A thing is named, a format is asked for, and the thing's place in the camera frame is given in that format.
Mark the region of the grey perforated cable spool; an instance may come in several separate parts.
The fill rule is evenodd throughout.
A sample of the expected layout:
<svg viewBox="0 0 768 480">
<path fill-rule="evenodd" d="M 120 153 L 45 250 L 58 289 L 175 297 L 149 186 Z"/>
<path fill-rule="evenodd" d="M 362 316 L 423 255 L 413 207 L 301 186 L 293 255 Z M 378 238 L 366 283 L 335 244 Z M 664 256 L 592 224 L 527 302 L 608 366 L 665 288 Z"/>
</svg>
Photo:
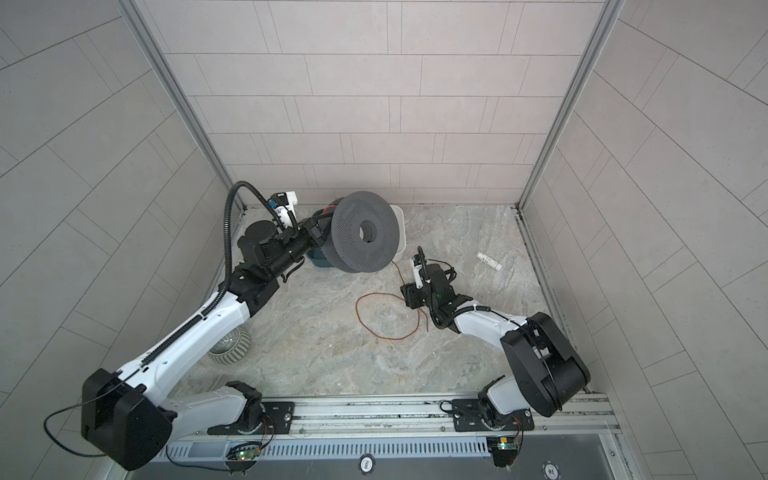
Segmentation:
<svg viewBox="0 0 768 480">
<path fill-rule="evenodd" d="M 343 197 L 333 209 L 330 237 L 321 247 L 335 268 L 373 273 L 387 267 L 398 246 L 398 225 L 390 204 L 369 191 Z"/>
</svg>

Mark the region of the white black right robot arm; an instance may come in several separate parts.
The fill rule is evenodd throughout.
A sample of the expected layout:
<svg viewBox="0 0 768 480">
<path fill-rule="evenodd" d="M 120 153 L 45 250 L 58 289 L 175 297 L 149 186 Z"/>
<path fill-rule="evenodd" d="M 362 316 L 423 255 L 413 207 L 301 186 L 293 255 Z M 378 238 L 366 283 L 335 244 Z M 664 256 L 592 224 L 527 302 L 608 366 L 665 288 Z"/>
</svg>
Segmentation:
<svg viewBox="0 0 768 480">
<path fill-rule="evenodd" d="M 524 428 L 533 410 L 551 417 L 591 381 L 591 373 L 573 345 L 547 314 L 530 317 L 501 313 L 452 286 L 457 273 L 419 248 L 411 258 L 414 281 L 401 287 L 406 306 L 425 307 L 435 327 L 473 336 L 504 352 L 512 375 L 502 376 L 478 393 L 473 409 L 451 404 L 450 413 L 476 418 L 485 428 Z"/>
</svg>

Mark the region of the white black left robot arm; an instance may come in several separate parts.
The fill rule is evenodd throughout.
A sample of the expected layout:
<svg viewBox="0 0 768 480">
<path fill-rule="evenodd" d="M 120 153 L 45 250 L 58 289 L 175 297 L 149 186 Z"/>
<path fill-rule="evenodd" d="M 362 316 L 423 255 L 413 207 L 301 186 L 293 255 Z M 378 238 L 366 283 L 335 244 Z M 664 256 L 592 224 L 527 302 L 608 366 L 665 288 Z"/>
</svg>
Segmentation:
<svg viewBox="0 0 768 480">
<path fill-rule="evenodd" d="M 305 254 L 330 236 L 331 212 L 297 220 L 285 192 L 257 198 L 270 219 L 251 224 L 232 238 L 231 212 L 239 181 L 224 207 L 225 277 L 218 290 L 185 322 L 142 356 L 109 372 L 90 375 L 82 387 L 81 435 L 128 471 L 149 463 L 179 438 L 220 428 L 249 434 L 266 426 L 261 394 L 240 381 L 207 393 L 173 400 L 170 392 L 183 375 L 227 334 L 262 309 L 279 284 L 304 262 Z"/>
</svg>

